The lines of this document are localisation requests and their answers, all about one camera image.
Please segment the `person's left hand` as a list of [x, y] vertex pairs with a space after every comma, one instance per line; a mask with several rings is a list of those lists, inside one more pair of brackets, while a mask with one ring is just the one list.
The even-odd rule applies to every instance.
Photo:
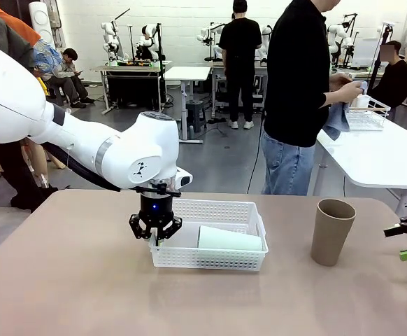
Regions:
[[329, 89], [331, 92], [340, 90], [344, 85], [351, 83], [352, 79], [345, 73], [335, 73], [329, 77]]

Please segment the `person's right hand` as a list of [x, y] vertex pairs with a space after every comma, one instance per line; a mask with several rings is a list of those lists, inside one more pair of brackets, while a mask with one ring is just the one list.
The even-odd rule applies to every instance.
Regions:
[[363, 94], [362, 82], [352, 81], [345, 84], [339, 91], [339, 101], [343, 103], [350, 103], [355, 100], [359, 95]]

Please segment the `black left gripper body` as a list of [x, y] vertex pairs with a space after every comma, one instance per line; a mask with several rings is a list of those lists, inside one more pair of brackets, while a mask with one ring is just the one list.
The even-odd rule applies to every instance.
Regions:
[[141, 195], [138, 216], [147, 230], [162, 230], [173, 221], [173, 197], [151, 198]]

